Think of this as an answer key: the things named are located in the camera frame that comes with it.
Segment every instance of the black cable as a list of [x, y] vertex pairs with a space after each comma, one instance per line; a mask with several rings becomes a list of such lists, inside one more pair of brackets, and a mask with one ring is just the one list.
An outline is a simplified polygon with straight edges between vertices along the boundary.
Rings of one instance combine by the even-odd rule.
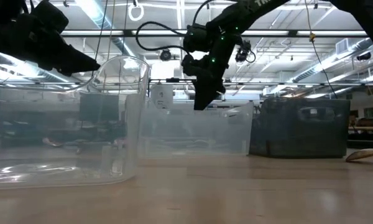
[[315, 44], [314, 44], [313, 40], [311, 41], [311, 43], [312, 43], [312, 46], [313, 46], [313, 50], [315, 51], [316, 57], [318, 57], [318, 61], [319, 61], [319, 64], [321, 65], [322, 71], [323, 71], [323, 73], [324, 73], [325, 76], [326, 76], [326, 80], [328, 81], [328, 84], [329, 84], [329, 86], [330, 86], [330, 88], [331, 88], [331, 91], [333, 92], [334, 97], [335, 97], [336, 99], [338, 99], [336, 92], [334, 91], [333, 87], [332, 87], [331, 84], [330, 84], [328, 74], [326, 73], [326, 71], [324, 70], [324, 68], [323, 68], [323, 66], [322, 66], [321, 59], [319, 58], [318, 52], [316, 51], [316, 47], [315, 47]]
[[25, 0], [21, 0], [21, 1], [22, 1], [22, 10], [24, 11], [24, 13], [29, 14], [29, 9], [27, 8], [26, 1]]
[[[126, 23], [127, 23], [127, 7], [128, 7], [128, 5], [129, 5], [129, 0], [127, 0], [127, 2], [126, 2], [126, 11], [124, 12], [124, 28], [123, 28], [123, 30], [126, 30]], [[126, 44], [126, 38], [123, 38], [123, 45], [122, 45], [122, 55], [124, 55], [124, 46], [125, 46], [125, 44]]]
[[178, 49], [181, 49], [181, 50], [184, 50], [188, 55], [190, 55], [189, 51], [187, 51], [184, 47], [181, 47], [181, 46], [178, 46], [178, 45], [168, 45], [168, 46], [164, 46], [164, 47], [152, 47], [152, 48], [148, 48], [148, 47], [144, 47], [142, 46], [142, 44], [139, 42], [139, 37], [138, 37], [138, 34], [139, 32], [141, 31], [141, 29], [146, 26], [146, 25], [149, 25], [149, 24], [154, 24], [154, 25], [157, 25], [157, 26], [160, 26], [160, 27], [163, 27], [171, 32], [173, 32], [174, 34], [177, 34], [177, 35], [180, 35], [180, 36], [185, 36], [184, 34], [180, 33], [180, 32], [177, 32], [176, 30], [166, 26], [166, 25], [163, 25], [159, 22], [154, 22], [154, 21], [148, 21], [148, 22], [145, 22], [143, 24], [141, 24], [141, 26], [139, 26], [137, 28], [137, 32], [136, 32], [136, 42], [138, 44], [138, 46], [144, 50], [147, 50], [147, 51], [157, 51], [157, 50], [166, 50], [166, 49], [169, 49], [169, 48], [178, 48]]
[[250, 53], [252, 54], [252, 55], [254, 55], [254, 59], [253, 59], [253, 61], [249, 61], [248, 59], [246, 59], [246, 61], [247, 62], [249, 62], [249, 63], [253, 63], [253, 62], [255, 62], [256, 61], [256, 54], [253, 52], [253, 51], [250, 51]]
[[33, 4], [33, 0], [30, 0], [30, 12], [32, 12], [33, 10], [35, 10], [35, 5]]
[[102, 17], [102, 24], [101, 24], [101, 32], [99, 33], [99, 38], [98, 38], [98, 44], [97, 44], [97, 50], [95, 52], [95, 58], [94, 60], [97, 61], [97, 58], [98, 58], [98, 50], [99, 50], [99, 45], [101, 44], [101, 39], [102, 39], [102, 31], [104, 30], [104, 23], [105, 23], [105, 17], [106, 17], [106, 10], [108, 8], [108, 0], [106, 0], [106, 3], [105, 3], [105, 10], [104, 10], [104, 16]]
[[193, 17], [192, 25], [195, 24], [195, 22], [196, 22], [196, 18], [198, 18], [198, 14], [199, 14], [199, 12], [201, 11], [201, 9], [203, 9], [203, 7], [204, 7], [205, 5], [209, 4], [209, 3], [212, 2], [212, 1], [215, 1], [215, 0], [206, 0], [204, 3], [202, 3], [202, 4], [199, 6], [198, 10], [195, 12], [195, 16]]

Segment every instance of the clear plastic bin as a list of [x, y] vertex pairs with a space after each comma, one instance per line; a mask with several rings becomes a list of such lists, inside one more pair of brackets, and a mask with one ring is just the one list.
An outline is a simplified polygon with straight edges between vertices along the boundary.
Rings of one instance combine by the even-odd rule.
[[115, 57], [75, 89], [0, 88], [0, 188], [132, 177], [148, 74]]
[[143, 158], [246, 155], [253, 103], [224, 111], [158, 109], [149, 102], [142, 115]]

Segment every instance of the wooden table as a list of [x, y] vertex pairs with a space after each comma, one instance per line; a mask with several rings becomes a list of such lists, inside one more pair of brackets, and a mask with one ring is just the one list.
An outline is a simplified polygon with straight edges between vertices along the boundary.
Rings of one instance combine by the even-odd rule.
[[373, 127], [348, 127], [350, 131], [373, 131]]
[[0, 190], [0, 224], [373, 224], [373, 158], [141, 160], [114, 185]]

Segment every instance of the robotic arm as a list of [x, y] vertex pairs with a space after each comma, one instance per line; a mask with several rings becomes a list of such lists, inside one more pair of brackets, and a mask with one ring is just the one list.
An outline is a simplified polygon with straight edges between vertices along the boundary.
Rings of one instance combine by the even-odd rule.
[[41, 1], [30, 14], [25, 0], [0, 0], [0, 52], [35, 62], [45, 70], [56, 68], [66, 76], [99, 69], [96, 60], [61, 37], [68, 23], [48, 0]]
[[[373, 40], [373, 0], [327, 1], [340, 10], [350, 12]], [[237, 1], [205, 26], [194, 22], [187, 27], [183, 41], [185, 50], [209, 52], [200, 60], [186, 55], [182, 62], [183, 72], [188, 76], [196, 76], [193, 82], [196, 91], [195, 110], [205, 109], [219, 93], [225, 93], [222, 77], [229, 67], [234, 46], [239, 45], [242, 51], [250, 51], [250, 45], [242, 41], [241, 34], [258, 18], [286, 2], [288, 0]]]

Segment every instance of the ceiling duct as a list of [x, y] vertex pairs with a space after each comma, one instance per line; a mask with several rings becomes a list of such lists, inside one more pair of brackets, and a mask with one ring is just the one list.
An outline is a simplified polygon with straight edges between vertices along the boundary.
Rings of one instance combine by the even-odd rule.
[[[351, 75], [362, 74], [362, 73], [364, 73], [364, 71], [367, 70], [367, 69], [371, 69], [371, 70], [373, 70], [373, 62], [372, 62], [372, 63], [369, 63], [369, 64], [367, 64], [367, 65], [363, 65], [363, 66], [361, 66], [361, 67], [359, 67], [359, 68], [357, 68], [357, 69], [351, 70], [351, 71], [349, 71], [349, 72], [346, 72], [346, 73], [344, 73], [344, 74], [338, 75], [338, 76], [336, 76], [336, 77], [334, 77], [334, 78], [332, 78], [332, 79], [335, 79], [335, 78], [341, 77], [340, 79], [337, 79], [337, 81], [339, 81], [339, 80], [343, 80], [343, 79], [345, 79], [345, 78], [347, 78], [347, 77], [350, 77]], [[299, 96], [303, 96], [303, 95], [306, 95], [306, 94], [309, 94], [309, 93], [311, 93], [311, 90], [303, 90], [303, 91], [300, 91], [300, 92], [298, 92], [298, 93], [289, 94], [289, 95], [287, 95], [286, 97], [299, 97]], [[321, 93], [321, 94], [322, 94], [322, 93], [330, 94], [330, 93], [332, 93], [332, 89], [331, 89], [330, 87], [324, 87], [324, 88], [322, 88], [322, 89], [320, 90], [320, 93]]]
[[294, 74], [291, 79], [292, 82], [296, 83], [304, 78], [310, 77], [317, 73], [320, 73], [323, 69], [327, 69], [342, 60], [349, 58], [355, 54], [362, 53], [373, 45], [373, 41], [370, 38], [356, 41], [354, 39], [343, 39], [336, 44], [336, 49], [333, 50], [327, 57], [321, 58], [322, 66], [319, 60], [315, 60], [308, 68], [299, 70]]
[[[362, 79], [360, 79], [356, 82], [353, 82], [353, 83], [366, 84], [366, 83], [369, 83], [369, 82], [373, 82], [373, 75], [362, 78]], [[346, 92], [352, 91], [353, 89], [356, 89], [357, 87], [366, 88], [364, 86], [350, 86], [350, 87], [346, 87], [346, 88], [339, 88], [338, 90], [334, 91], [334, 93], [333, 93], [333, 91], [329, 87], [326, 87], [325, 89], [323, 89], [319, 93], [310, 94], [310, 95], [306, 96], [306, 98], [319, 98], [319, 97], [326, 96], [326, 95], [329, 95], [330, 98], [334, 98], [335, 97], [334, 94], [338, 95], [338, 94], [346, 93]]]
[[[104, 30], [116, 29], [111, 20], [108, 17], [108, 12], [104, 16], [104, 9], [101, 5], [100, 0], [75, 0], [77, 5], [87, 14], [87, 16], [94, 22], [94, 24], [100, 29], [103, 26]], [[139, 54], [135, 54], [120, 37], [111, 37], [112, 43], [124, 54], [128, 56], [140, 57]]]

